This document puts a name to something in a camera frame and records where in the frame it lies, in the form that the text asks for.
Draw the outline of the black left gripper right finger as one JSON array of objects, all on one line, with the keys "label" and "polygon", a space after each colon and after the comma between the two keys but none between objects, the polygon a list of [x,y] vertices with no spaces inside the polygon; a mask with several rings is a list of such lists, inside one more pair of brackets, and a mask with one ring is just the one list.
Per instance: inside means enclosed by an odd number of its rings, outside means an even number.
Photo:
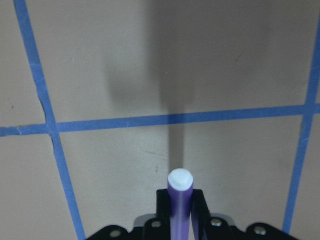
[{"label": "black left gripper right finger", "polygon": [[195,240],[206,240],[205,227],[210,211],[201,189],[194,189],[191,202],[191,224]]}]

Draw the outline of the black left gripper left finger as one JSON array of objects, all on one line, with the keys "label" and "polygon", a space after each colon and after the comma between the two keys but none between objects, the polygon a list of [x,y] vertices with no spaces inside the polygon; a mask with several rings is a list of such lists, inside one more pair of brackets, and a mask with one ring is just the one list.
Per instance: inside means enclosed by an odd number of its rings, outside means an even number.
[{"label": "black left gripper left finger", "polygon": [[167,189],[156,191],[156,218],[160,221],[162,240],[171,239],[171,200]]}]

